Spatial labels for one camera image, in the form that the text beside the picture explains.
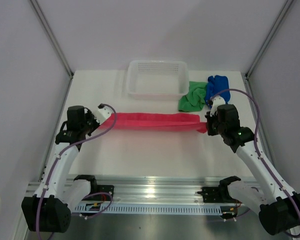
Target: white wall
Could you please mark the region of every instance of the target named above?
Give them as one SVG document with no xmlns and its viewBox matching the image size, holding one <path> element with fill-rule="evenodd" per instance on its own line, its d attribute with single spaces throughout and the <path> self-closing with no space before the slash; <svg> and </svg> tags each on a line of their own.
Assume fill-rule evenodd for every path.
<svg viewBox="0 0 300 240">
<path fill-rule="evenodd" d="M 285 0 L 39 0 L 74 70 L 173 58 L 248 70 Z"/>
<path fill-rule="evenodd" d="M 276 168 L 300 192 L 300 0 L 252 74 L 251 85 Z"/>
<path fill-rule="evenodd" d="M 27 0 L 0 0 L 0 240 L 38 179 L 68 81 Z"/>
</svg>

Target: black bracket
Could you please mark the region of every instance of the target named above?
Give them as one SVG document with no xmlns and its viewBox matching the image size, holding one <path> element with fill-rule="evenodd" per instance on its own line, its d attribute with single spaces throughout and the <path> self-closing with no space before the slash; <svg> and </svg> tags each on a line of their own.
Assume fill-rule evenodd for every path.
<svg viewBox="0 0 300 240">
<path fill-rule="evenodd" d="M 108 193 L 112 197 L 114 196 L 115 186 L 113 185 L 98 185 L 96 177 L 94 175 L 78 175 L 74 181 L 76 180 L 87 180 L 91 184 L 90 194 L 95 193 Z M 108 195 L 95 195 L 88 198 L 85 198 L 84 201 L 110 201 L 110 197 Z"/>
<path fill-rule="evenodd" d="M 219 182 L 219 186 L 204 186 L 197 193 L 202 195 L 204 203 L 235 204 L 238 201 L 233 199 L 228 192 L 228 186 L 235 181 L 241 181 L 241 179 L 237 176 L 230 176 L 222 179 Z"/>
</svg>

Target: white cable tray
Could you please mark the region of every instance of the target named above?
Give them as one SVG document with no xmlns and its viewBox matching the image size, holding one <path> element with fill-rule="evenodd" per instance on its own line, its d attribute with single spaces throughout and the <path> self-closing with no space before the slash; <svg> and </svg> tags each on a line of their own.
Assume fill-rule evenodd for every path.
<svg viewBox="0 0 300 240">
<path fill-rule="evenodd" d="M 108 203 L 103 203 L 100 210 L 103 210 Z M 86 203 L 79 204 L 75 213 L 97 213 L 99 210 L 90 210 L 92 206 Z M 122 204 L 113 203 L 105 214 L 160 214 L 160 215 L 222 215 L 220 206 L 205 205 L 154 205 L 154 204 Z"/>
</svg>

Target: gray metal surface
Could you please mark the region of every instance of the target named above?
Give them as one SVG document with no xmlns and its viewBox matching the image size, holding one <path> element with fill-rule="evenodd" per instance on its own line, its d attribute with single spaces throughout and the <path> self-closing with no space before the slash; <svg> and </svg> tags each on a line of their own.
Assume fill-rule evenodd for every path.
<svg viewBox="0 0 300 240">
<path fill-rule="evenodd" d="M 211 222 L 217 216 L 101 214 L 84 220 L 73 217 L 66 233 L 53 240 L 288 240 L 285 234 L 269 235 L 257 215 L 247 213 L 237 222 Z M 49 234 L 42 234 L 44 240 Z M 28 232 L 26 240 L 37 240 Z"/>
<path fill-rule="evenodd" d="M 59 57 L 61 63 L 63 64 L 63 67 L 66 71 L 66 73 L 69 75 L 70 78 L 72 78 L 72 76 L 74 75 L 74 73 L 72 72 L 68 61 L 48 23 L 48 20 L 44 14 L 44 12 L 42 11 L 39 3 L 37 0 L 28 0 L 30 5 L 32 6 L 34 13 L 36 14 L 36 16 L 38 17 L 39 22 L 41 23 L 41 26 L 43 28 L 43 30 L 46 33 L 46 36 L 48 37 L 48 39 L 50 40 L 52 47 L 55 51 L 55 53 L 57 54 L 57 56 Z"/>
<path fill-rule="evenodd" d="M 258 65 L 260 59 L 263 57 L 265 54 L 266 50 L 268 49 L 270 43 L 272 42 L 274 36 L 278 32 L 280 26 L 283 24 L 284 19 L 286 18 L 289 10 L 293 6 L 293 3 L 296 2 L 296 0 L 286 0 L 285 4 L 283 5 L 278 17 L 276 18 L 274 24 L 272 25 L 267 37 L 265 38 L 259 52 L 255 56 L 246 76 L 249 79 L 253 71 L 255 70 L 256 66 Z"/>
</svg>

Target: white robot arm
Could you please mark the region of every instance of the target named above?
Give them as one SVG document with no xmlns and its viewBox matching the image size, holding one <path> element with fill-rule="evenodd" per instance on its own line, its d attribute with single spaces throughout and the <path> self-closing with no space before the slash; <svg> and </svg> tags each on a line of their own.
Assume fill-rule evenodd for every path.
<svg viewBox="0 0 300 240">
<path fill-rule="evenodd" d="M 254 133 L 248 127 L 240 126 L 236 107 L 216 96 L 212 100 L 211 111 L 205 117 L 208 135 L 222 136 L 223 142 L 250 169 L 263 192 L 248 187 L 240 178 L 232 176 L 220 181 L 222 197 L 245 204 L 259 216 L 262 226 L 271 235 L 299 226 L 299 216 L 291 201 L 296 203 L 300 212 L 300 193 L 296 193 L 280 176 L 261 146 L 257 145 Z"/>
<path fill-rule="evenodd" d="M 64 233 L 69 227 L 75 207 L 85 196 L 96 193 L 97 181 L 91 175 L 79 175 L 66 191 L 64 187 L 86 135 L 90 136 L 111 114 L 112 110 L 103 104 L 94 113 L 83 106 L 68 108 L 67 121 L 62 124 L 55 138 L 55 152 L 47 165 L 46 174 L 33 197 L 25 197 L 21 204 L 30 231 L 36 230 L 39 206 L 40 231 Z"/>
</svg>

